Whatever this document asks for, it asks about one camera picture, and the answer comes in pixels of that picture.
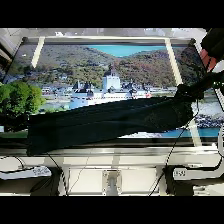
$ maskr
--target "red object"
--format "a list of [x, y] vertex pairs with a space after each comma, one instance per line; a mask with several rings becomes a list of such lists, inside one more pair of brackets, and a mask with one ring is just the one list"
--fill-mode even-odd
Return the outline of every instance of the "red object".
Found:
[[205, 49], [201, 50], [200, 56], [201, 56], [201, 59], [202, 59], [205, 67], [208, 65], [209, 60], [211, 58], [210, 64], [208, 66], [208, 71], [210, 71], [211, 69], [213, 69], [216, 66], [217, 60], [215, 58], [208, 56], [208, 52]]

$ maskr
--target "hillside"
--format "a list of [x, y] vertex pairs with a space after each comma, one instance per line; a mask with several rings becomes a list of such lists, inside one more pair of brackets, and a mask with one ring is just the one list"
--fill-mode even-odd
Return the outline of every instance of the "hillside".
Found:
[[[8, 74], [24, 74], [31, 65], [31, 60], [36, 46], [21, 46]], [[201, 66], [195, 50], [174, 48], [178, 67], [184, 82], [192, 83], [197, 76], [187, 64], [195, 63]], [[99, 50], [82, 45], [46, 45], [42, 48], [36, 69], [35, 82], [53, 82], [58, 75], [52, 73], [52, 69], [61, 68], [61, 73], [68, 75], [67, 83], [73, 84], [80, 81], [92, 81], [97, 87], [101, 87], [102, 76], [107, 70], [106, 65], [114, 62], [120, 74], [121, 80], [133, 79], [136, 83], [149, 83], [153, 86], [175, 86], [175, 79], [166, 50], [145, 51], [126, 57], [115, 57]]]

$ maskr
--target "blue water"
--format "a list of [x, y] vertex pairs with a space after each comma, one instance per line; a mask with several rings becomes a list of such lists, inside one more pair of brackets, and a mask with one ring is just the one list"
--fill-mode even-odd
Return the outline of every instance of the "blue water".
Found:
[[[163, 138], [176, 138], [180, 135], [182, 129], [162, 133]], [[218, 137], [219, 128], [198, 128], [200, 137]], [[181, 137], [191, 137], [189, 130], [183, 132]]]
[[129, 56], [141, 51], [164, 50], [165, 46], [134, 46], [134, 45], [88, 45], [90, 48], [97, 49], [115, 57]]

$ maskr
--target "dark fabric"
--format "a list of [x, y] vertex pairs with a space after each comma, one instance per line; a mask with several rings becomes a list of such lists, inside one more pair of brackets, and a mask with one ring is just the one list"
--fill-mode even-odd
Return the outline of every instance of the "dark fabric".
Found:
[[212, 28], [201, 42], [210, 57], [220, 61], [224, 55], [224, 28]]
[[31, 116], [27, 154], [115, 139], [136, 132], [158, 133], [185, 125], [191, 103], [169, 98], [135, 99]]

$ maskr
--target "television screen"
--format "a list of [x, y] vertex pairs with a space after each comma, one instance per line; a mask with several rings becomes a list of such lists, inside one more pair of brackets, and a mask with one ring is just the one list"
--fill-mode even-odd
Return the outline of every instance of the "television screen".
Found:
[[[2, 79], [0, 113], [10, 116], [25, 112], [34, 115], [52, 113], [113, 101], [173, 97], [177, 90], [165, 44], [45, 43], [37, 65], [33, 66], [35, 49], [35, 44], [20, 46]], [[194, 46], [172, 45], [172, 51], [183, 83], [191, 85], [202, 78], [192, 67], [193, 64], [204, 68]], [[196, 114], [196, 103], [192, 108]], [[199, 101], [199, 113], [195, 117], [199, 137], [217, 137], [223, 121], [219, 100], [210, 89]], [[10, 136], [6, 129], [1, 137]], [[120, 138], [174, 139], [181, 131], [182, 128], [164, 133], [138, 132]], [[27, 130], [13, 136], [25, 138]], [[187, 137], [198, 136], [192, 136], [192, 132], [186, 130], [181, 138]]]

